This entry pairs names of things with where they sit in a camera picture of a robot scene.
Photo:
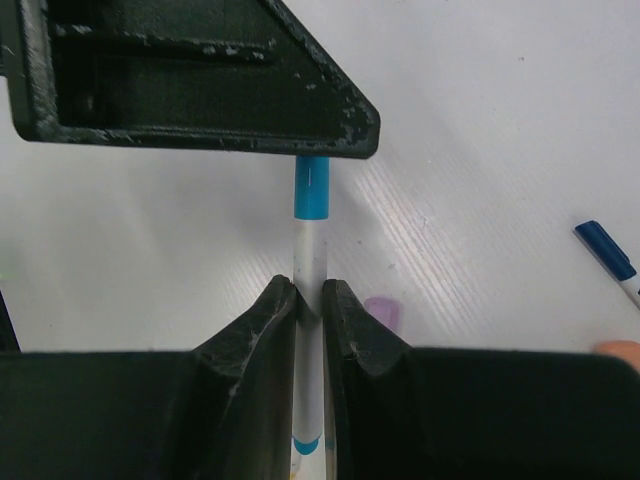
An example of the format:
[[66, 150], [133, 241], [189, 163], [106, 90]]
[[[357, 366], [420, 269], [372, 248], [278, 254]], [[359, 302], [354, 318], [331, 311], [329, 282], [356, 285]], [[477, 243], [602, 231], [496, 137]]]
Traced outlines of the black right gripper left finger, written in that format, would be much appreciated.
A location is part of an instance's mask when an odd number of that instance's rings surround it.
[[24, 353], [1, 318], [5, 479], [285, 479], [296, 289], [189, 351]]

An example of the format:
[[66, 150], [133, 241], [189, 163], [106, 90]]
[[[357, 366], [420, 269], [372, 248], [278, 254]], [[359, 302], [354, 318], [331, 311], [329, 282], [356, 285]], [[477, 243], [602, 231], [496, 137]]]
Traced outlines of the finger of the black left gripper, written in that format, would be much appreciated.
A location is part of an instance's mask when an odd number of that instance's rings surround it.
[[281, 1], [5, 1], [30, 142], [367, 159], [377, 109]]

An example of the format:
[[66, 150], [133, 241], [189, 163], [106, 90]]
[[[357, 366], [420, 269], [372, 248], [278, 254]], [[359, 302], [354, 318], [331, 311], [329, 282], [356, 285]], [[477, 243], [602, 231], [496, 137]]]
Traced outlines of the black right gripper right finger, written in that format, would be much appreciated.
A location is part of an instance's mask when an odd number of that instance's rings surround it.
[[417, 347], [322, 291], [339, 479], [635, 479], [639, 375], [593, 354]]

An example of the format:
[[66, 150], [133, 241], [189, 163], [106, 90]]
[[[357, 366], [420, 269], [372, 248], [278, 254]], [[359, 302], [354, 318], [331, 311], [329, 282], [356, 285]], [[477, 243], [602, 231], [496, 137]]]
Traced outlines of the white pen blue cap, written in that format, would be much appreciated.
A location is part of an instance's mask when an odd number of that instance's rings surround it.
[[327, 278], [330, 159], [298, 156], [294, 174], [296, 338], [290, 477], [319, 446], [324, 428], [321, 295]]

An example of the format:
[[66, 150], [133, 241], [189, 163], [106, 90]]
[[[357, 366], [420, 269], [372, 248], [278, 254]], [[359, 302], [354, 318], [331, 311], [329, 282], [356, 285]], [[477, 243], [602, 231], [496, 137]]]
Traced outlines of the orange highlighter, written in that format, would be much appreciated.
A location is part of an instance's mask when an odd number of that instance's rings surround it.
[[594, 352], [618, 358], [640, 371], [640, 344], [629, 340], [611, 340], [597, 344]]

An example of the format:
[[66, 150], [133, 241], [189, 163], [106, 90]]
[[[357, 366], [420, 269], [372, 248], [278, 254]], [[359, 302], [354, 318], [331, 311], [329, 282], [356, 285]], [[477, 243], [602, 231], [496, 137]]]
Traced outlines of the dark blue whiteboard marker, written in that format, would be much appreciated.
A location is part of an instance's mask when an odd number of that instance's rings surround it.
[[574, 233], [639, 308], [639, 271], [604, 227], [590, 220], [575, 226]]

